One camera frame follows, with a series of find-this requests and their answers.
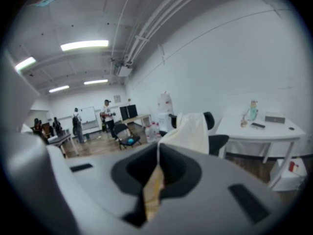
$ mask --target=plastic bottle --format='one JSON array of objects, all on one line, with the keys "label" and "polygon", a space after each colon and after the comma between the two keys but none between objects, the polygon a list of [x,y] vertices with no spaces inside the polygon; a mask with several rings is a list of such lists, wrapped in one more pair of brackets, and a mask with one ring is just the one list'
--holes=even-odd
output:
[{"label": "plastic bottle", "polygon": [[146,136],[150,136],[150,126],[149,125],[147,125],[145,128],[145,134],[146,134]]},{"label": "plastic bottle", "polygon": [[156,134],[160,134],[160,126],[158,123],[156,123]]},{"label": "plastic bottle", "polygon": [[156,134],[156,141],[159,142],[159,141],[161,140],[161,138],[162,138],[162,137],[161,137],[161,134],[160,134],[160,133],[157,133],[157,134]]},{"label": "plastic bottle", "polygon": [[156,138],[157,137],[157,126],[156,122],[152,122],[152,127],[151,127],[151,137]]},{"label": "plastic bottle", "polygon": [[148,143],[152,143],[155,140],[155,138],[153,136],[153,129],[150,125],[146,126],[145,134],[146,134],[146,138],[147,138]]},{"label": "plastic bottle", "polygon": [[147,138],[147,143],[152,143],[153,142],[152,139],[150,138],[150,136],[146,136],[146,138]]}]

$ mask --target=backpack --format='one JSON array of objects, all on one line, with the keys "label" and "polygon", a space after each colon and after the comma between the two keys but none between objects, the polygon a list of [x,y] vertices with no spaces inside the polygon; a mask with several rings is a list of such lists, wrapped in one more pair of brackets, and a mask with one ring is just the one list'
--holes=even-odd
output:
[{"label": "backpack", "polygon": [[61,127],[60,127],[59,123],[55,124],[55,131],[56,131],[56,133],[61,132]]},{"label": "backpack", "polygon": [[74,115],[73,117],[73,127],[77,127],[79,125],[78,117]]}]

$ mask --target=white cloth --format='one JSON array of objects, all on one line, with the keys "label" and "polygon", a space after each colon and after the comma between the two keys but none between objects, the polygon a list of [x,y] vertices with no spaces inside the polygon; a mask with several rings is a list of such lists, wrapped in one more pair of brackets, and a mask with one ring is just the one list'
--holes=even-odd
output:
[{"label": "white cloth", "polygon": [[79,115],[78,112],[74,112],[73,116],[77,117],[80,122],[82,121],[82,118],[81,118],[81,116]]},{"label": "white cloth", "polygon": [[[108,106],[103,106],[102,107],[102,113],[104,113],[104,114],[111,114],[111,110],[110,110],[110,108]],[[111,120],[113,120],[113,116],[106,117],[106,122],[109,122]]]},{"label": "white cloth", "polygon": [[203,113],[178,114],[176,129],[168,132],[159,142],[209,154],[207,124]]},{"label": "white cloth", "polygon": [[33,133],[33,130],[30,129],[26,124],[23,124],[22,129],[21,129],[21,133]]}]

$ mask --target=fluorescent ceiling light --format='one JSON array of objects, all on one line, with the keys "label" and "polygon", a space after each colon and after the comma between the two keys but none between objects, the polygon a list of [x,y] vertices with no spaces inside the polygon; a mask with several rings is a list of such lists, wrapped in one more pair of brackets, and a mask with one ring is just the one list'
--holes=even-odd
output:
[{"label": "fluorescent ceiling light", "polygon": [[69,86],[68,86],[68,85],[65,85],[65,86],[62,86],[62,87],[58,87],[58,88],[55,88],[55,89],[51,89],[49,92],[50,92],[50,93],[53,93],[53,92],[65,90],[65,89],[68,89],[68,88],[69,88]]},{"label": "fluorescent ceiling light", "polygon": [[95,80],[95,81],[84,82],[84,84],[106,83],[107,81],[108,81],[107,79],[102,79],[102,80]]},{"label": "fluorescent ceiling light", "polygon": [[107,47],[109,45],[108,40],[94,40],[94,41],[82,41],[70,44],[61,45],[62,51],[86,47]]},{"label": "fluorescent ceiling light", "polygon": [[19,71],[19,70],[25,68],[26,66],[31,65],[35,62],[36,62],[35,58],[29,57],[26,60],[20,62],[18,65],[16,65],[15,70]]}]

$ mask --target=black office chair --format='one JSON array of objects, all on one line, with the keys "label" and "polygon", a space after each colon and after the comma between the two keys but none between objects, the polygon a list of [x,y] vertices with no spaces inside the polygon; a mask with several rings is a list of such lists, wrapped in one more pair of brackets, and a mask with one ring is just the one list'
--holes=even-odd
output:
[{"label": "black office chair", "polygon": [[[119,140],[119,149],[122,150],[121,148],[121,145],[124,146],[125,149],[126,146],[133,146],[136,142],[138,142],[139,144],[141,144],[141,142],[139,141],[140,140],[140,136],[137,136],[137,135],[134,135],[132,133],[132,131],[127,127],[127,125],[123,124],[123,123],[120,123],[120,124],[117,124],[114,128],[113,128],[113,131],[114,131],[114,134],[118,137],[118,134],[121,133],[122,131],[125,131],[125,130],[129,130],[129,132],[131,133],[130,136],[120,140]],[[133,139],[134,142],[133,143],[129,143],[129,139]]]},{"label": "black office chair", "polygon": [[[169,114],[169,116],[171,117],[171,123],[173,128],[176,128],[176,119],[177,116]],[[204,113],[204,117],[206,120],[206,124],[207,124],[207,129],[211,130],[214,127],[215,121],[214,121],[214,117],[210,112],[205,112]],[[160,131],[161,136],[163,137],[166,132],[161,132]],[[209,136],[209,154],[210,155],[214,155],[214,156],[218,156],[219,155],[219,150],[226,145],[226,143],[229,140],[229,136],[227,135],[212,135]]]}]

